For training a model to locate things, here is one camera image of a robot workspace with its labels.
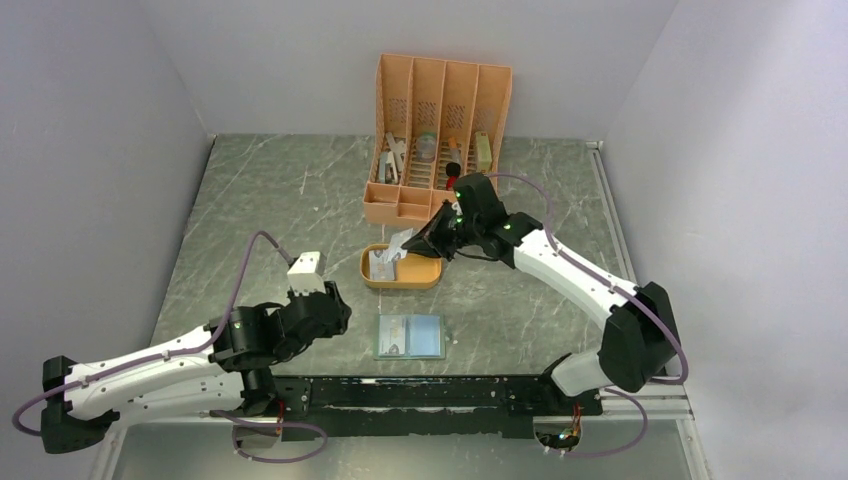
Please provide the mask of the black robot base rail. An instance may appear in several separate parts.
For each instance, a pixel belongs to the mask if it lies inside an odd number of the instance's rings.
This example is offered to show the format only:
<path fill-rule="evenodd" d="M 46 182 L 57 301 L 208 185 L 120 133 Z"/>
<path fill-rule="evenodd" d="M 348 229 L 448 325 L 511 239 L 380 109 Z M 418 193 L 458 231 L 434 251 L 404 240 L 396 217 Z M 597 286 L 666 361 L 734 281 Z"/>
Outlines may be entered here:
<path fill-rule="evenodd" d="M 239 417 L 281 417 L 286 441 L 316 433 L 291 427 L 304 422 L 329 437 L 498 434 L 531 439 L 536 424 L 565 423 L 575 413 L 602 413 L 596 390 L 575 397 L 537 374 L 482 376 L 284 376 L 276 375 L 231 408 Z"/>

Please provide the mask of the silver VIP credit card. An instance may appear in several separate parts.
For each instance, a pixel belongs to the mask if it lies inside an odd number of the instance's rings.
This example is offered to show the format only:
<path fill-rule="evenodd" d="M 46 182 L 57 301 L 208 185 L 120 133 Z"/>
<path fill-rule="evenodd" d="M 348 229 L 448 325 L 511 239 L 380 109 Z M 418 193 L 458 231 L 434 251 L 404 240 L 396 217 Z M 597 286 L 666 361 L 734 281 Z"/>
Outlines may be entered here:
<path fill-rule="evenodd" d="M 381 315 L 378 321 L 377 355 L 403 357 L 407 354 L 407 317 Z"/>

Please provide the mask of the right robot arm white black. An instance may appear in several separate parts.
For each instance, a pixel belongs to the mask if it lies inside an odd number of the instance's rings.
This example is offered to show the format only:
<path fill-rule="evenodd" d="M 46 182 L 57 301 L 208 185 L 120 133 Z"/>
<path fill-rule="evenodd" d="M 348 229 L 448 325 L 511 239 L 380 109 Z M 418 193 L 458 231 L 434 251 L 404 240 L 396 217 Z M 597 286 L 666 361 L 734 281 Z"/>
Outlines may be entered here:
<path fill-rule="evenodd" d="M 407 240 L 410 253 L 451 261 L 467 246 L 486 259 L 528 274 L 577 305 L 599 328 L 593 350 L 552 363 L 539 391 L 542 406 L 562 414 L 579 394 L 616 388 L 636 393 L 647 383 L 681 384 L 688 376 L 667 291 L 639 286 L 583 258 L 557 240 L 550 227 L 525 212 L 508 212 L 491 175 L 473 173 L 453 185 L 455 198 Z"/>

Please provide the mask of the mint green card holder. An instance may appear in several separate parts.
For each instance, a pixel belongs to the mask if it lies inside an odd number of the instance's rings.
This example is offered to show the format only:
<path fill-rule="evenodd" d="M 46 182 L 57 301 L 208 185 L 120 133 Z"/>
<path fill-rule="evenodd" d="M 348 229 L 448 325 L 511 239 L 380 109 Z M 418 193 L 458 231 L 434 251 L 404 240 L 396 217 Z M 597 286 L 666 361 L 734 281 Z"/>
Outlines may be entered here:
<path fill-rule="evenodd" d="M 407 317 L 407 354 L 405 356 L 387 358 L 377 355 L 378 321 L 381 315 L 403 315 Z M 376 360 L 441 360 L 446 357 L 445 341 L 445 323 L 440 315 L 380 314 L 377 319 L 374 357 Z"/>

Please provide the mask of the silver credit card stack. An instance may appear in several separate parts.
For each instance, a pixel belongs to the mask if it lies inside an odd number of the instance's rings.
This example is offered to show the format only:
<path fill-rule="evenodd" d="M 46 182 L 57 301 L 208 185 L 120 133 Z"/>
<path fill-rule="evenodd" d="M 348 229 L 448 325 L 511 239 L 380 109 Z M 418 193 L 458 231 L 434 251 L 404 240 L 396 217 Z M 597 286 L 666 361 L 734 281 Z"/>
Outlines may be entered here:
<path fill-rule="evenodd" d="M 393 282 L 396 280 L 396 260 L 387 250 L 368 252 L 369 279 L 375 282 Z"/>

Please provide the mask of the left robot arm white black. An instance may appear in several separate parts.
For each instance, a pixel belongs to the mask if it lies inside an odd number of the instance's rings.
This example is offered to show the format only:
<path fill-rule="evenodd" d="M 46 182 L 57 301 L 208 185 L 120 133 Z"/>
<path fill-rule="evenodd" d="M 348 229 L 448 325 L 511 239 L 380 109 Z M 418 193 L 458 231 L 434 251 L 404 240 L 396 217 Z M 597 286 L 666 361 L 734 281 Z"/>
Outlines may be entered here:
<path fill-rule="evenodd" d="M 346 332 L 351 309 L 332 281 L 287 304 L 238 306 L 171 341 L 112 360 L 44 362 L 40 438 L 48 454 L 75 452 L 110 431 L 190 412 L 261 416 L 281 398 L 271 368 L 317 339 Z"/>

